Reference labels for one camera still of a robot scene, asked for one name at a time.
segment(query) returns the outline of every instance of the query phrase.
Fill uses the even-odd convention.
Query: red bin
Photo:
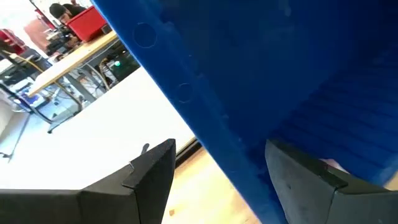
[[[105,25],[106,21],[94,6],[89,7],[67,22],[67,26],[84,42],[99,36],[102,33],[102,27]]]

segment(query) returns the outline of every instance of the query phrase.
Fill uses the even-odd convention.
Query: person
[[[66,24],[73,17],[86,10],[85,7],[74,6],[72,4],[61,5],[59,3],[53,3],[50,6],[50,13],[53,17],[58,19],[62,24]]]

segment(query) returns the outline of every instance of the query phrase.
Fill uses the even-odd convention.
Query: blue plastic panel
[[[274,137],[334,158],[353,175],[383,186],[398,170],[397,74],[398,44],[392,43],[369,63],[325,82]]]
[[[331,127],[337,119],[334,115],[345,115],[344,111],[336,109],[335,114],[314,116],[319,122],[309,122],[313,114],[318,116],[321,106],[302,106],[292,119],[283,122],[325,80],[350,64],[362,63],[382,47],[386,42],[382,38],[385,18],[379,3],[95,0],[264,223],[286,222],[264,158],[265,141],[279,126],[275,136],[283,136],[317,156],[338,157],[343,165],[348,159],[358,164],[369,160],[353,172],[380,181],[376,175],[386,167],[381,160],[394,153],[383,148],[380,159],[372,158],[376,152],[368,148],[367,141]],[[327,84],[320,96],[313,97],[344,98],[335,91],[345,90],[339,85],[340,80]],[[367,98],[360,101],[353,97],[347,98],[347,103],[357,103],[361,110]],[[338,103],[339,99],[329,101]],[[328,101],[323,106],[334,107]],[[390,108],[383,105],[380,113]],[[366,138],[367,132],[360,127],[345,128]],[[336,136],[336,142],[325,137],[331,135]],[[366,150],[351,150],[355,147]]]

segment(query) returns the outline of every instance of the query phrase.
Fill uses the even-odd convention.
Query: desk
[[[64,59],[54,64],[52,67],[41,73],[34,84],[30,87],[28,96],[34,96],[47,86],[53,84],[59,78],[63,77],[68,72],[79,66],[85,60],[89,59],[97,51],[102,49],[107,44],[111,43],[118,36],[115,31],[103,35],[89,43],[85,43],[76,49],[71,54],[67,55]]]

